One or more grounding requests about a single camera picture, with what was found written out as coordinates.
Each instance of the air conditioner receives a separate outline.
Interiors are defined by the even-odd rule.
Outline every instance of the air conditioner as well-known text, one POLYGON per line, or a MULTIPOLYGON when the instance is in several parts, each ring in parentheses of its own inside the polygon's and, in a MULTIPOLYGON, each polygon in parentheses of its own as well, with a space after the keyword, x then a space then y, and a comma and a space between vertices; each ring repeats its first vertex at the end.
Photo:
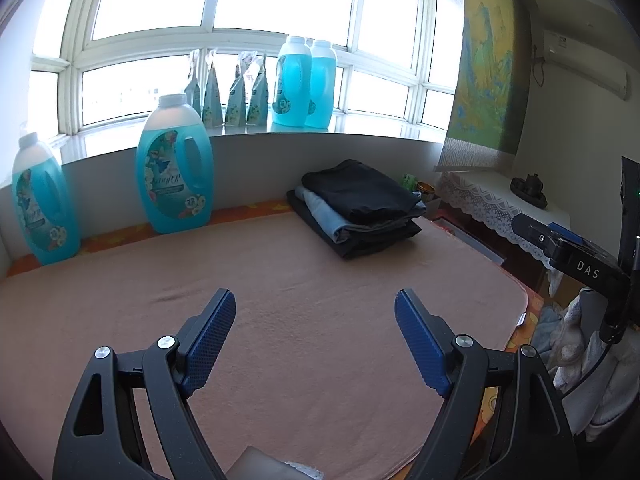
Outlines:
POLYGON ((545 59, 626 99, 628 83, 625 65, 606 52, 546 30, 545 59))

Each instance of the pink blanket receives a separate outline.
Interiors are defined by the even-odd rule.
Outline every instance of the pink blanket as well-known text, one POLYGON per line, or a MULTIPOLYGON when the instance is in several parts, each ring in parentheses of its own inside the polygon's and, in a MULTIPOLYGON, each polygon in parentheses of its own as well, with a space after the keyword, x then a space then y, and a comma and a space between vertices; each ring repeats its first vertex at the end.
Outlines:
MULTIPOLYGON (((146 348, 198 314, 219 287, 238 314, 190 404, 226 470, 246 446, 327 480, 382 480, 414 457, 441 399, 394 319, 412 287, 432 314, 504 348, 524 290, 430 222, 411 240, 342 261, 294 214, 218 224, 73 258, 0 283, 0 418, 50 478, 68 408, 95 348, 146 348)), ((170 477, 144 392, 156 472, 170 477)))

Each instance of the blue liquid bottle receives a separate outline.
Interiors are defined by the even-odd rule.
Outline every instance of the blue liquid bottle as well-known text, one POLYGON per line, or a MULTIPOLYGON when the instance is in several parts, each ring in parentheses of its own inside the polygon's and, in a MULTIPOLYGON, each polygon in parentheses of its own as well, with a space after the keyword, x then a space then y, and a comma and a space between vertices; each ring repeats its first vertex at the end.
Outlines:
POLYGON ((311 50, 306 38, 289 36, 280 49, 276 64, 276 95, 273 122, 282 126, 302 127, 309 112, 311 50))
POLYGON ((136 152, 136 180, 155 231, 174 233, 209 221, 213 152, 185 94, 162 96, 146 120, 136 152))
POLYGON ((78 252, 80 232, 62 168, 36 132, 18 142, 12 191, 24 238, 41 264, 66 260, 78 252))
POLYGON ((331 48, 331 42, 325 40, 314 40, 311 56, 309 115, 305 124, 311 128, 324 129, 329 126, 334 113, 337 57, 331 48))

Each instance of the teapot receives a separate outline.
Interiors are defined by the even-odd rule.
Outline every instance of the teapot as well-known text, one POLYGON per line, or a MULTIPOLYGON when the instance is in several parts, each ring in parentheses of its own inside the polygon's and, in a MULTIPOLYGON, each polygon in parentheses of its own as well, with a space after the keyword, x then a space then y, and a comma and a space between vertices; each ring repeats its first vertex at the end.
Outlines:
POLYGON ((524 182, 524 187, 524 192, 526 194, 528 194, 529 196, 537 197, 540 196, 544 184, 542 184, 542 181, 538 178, 538 174, 534 173, 533 175, 527 175, 527 179, 524 182))

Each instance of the refill pouch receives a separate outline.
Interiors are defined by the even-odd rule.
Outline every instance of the refill pouch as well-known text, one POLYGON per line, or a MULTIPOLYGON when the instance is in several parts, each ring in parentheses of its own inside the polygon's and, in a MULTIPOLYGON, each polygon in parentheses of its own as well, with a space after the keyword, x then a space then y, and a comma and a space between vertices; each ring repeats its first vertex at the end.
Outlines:
POLYGON ((206 57, 207 83, 204 88, 204 104, 202 105, 202 122, 205 128, 222 126, 222 105, 220 104, 220 88, 214 66, 215 50, 211 50, 206 57))
POLYGON ((238 54, 236 79, 231 85, 229 99, 226 103, 225 124, 228 126, 244 126, 246 124, 246 93, 244 91, 244 73, 254 62, 257 52, 241 52, 238 54))
POLYGON ((192 50, 189 54, 189 83, 184 89, 184 93, 187 94, 187 104, 196 110, 198 115, 202 114, 200 107, 200 85, 198 83, 198 77, 196 72, 198 71, 198 56, 199 50, 192 50))
POLYGON ((267 55, 264 54, 258 61, 260 69, 255 78, 254 89, 251 92, 249 102, 249 113, 246 116, 246 123, 251 126, 266 126, 267 115, 269 114, 269 85, 266 74, 267 55))

